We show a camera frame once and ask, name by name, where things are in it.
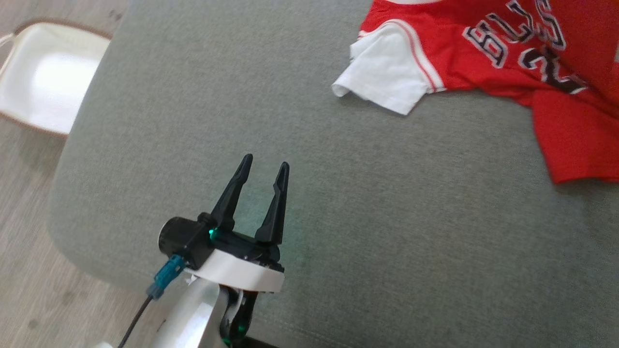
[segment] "black cable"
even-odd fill
[[[131,331],[133,331],[133,328],[136,327],[137,324],[137,320],[140,318],[140,316],[142,316],[142,313],[144,312],[144,310],[146,309],[146,306],[149,305],[150,301],[153,299],[153,296],[148,296],[146,298],[146,301],[144,301],[144,303],[142,304],[142,306],[140,307],[140,310],[137,311],[136,316],[133,318],[133,321],[131,322],[131,324],[129,325],[129,328],[127,329],[127,333],[124,334],[123,340],[120,341],[120,343],[118,344],[118,348],[123,348],[124,344],[127,343],[127,340],[129,339],[129,335],[131,334]]]

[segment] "chicago bulls jersey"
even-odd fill
[[[619,28],[590,30],[606,36],[587,49],[612,52],[596,55],[600,68],[593,69],[580,60],[585,36],[573,28],[574,10],[553,6],[553,0],[374,0],[333,91],[352,91],[403,115],[423,95],[444,90],[510,97],[533,109],[555,183],[617,181],[619,108],[600,91],[614,88],[608,76]]]

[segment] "jersey sleeve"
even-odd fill
[[[353,92],[407,115],[424,94],[437,91],[437,85],[442,87],[414,31],[387,22],[374,32],[361,34],[350,47],[350,66],[332,85],[336,96]]]

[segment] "white basket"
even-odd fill
[[[0,68],[0,113],[66,136],[109,39],[40,22],[0,38],[0,46],[9,42],[13,47]]]

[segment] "gray sofa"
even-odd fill
[[[134,0],[67,140],[50,234],[143,292],[173,216],[210,211],[245,153],[253,233],[291,166],[281,294],[250,335],[286,347],[610,347],[619,188],[554,186],[530,111],[479,92],[398,116],[330,84],[370,0]],[[174,302],[182,282],[164,295]]]

